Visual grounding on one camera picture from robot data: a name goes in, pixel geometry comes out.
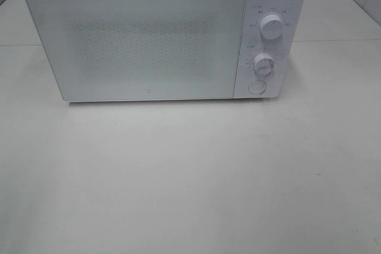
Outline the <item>round microwave door button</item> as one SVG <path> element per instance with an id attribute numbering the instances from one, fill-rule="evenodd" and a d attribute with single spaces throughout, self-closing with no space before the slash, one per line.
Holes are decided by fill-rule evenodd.
<path id="1" fill-rule="evenodd" d="M 253 95 L 261 95 L 266 91 L 266 82 L 255 80 L 248 85 L 248 92 Z"/>

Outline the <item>white microwave knob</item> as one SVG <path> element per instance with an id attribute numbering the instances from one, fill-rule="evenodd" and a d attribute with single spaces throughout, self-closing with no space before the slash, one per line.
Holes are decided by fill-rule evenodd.
<path id="1" fill-rule="evenodd" d="M 256 74 L 266 76 L 275 68 L 275 60 L 268 53 L 260 53 L 252 60 L 252 66 Z"/>
<path id="2" fill-rule="evenodd" d="M 283 33 L 283 17 L 278 13 L 266 14 L 259 20 L 261 36 L 267 40 L 275 40 Z"/>

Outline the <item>white microwave door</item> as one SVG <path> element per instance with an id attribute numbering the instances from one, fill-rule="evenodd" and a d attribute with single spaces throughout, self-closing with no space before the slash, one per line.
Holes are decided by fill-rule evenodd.
<path id="1" fill-rule="evenodd" d="M 225 99 L 246 0 L 26 0 L 68 102 Z"/>

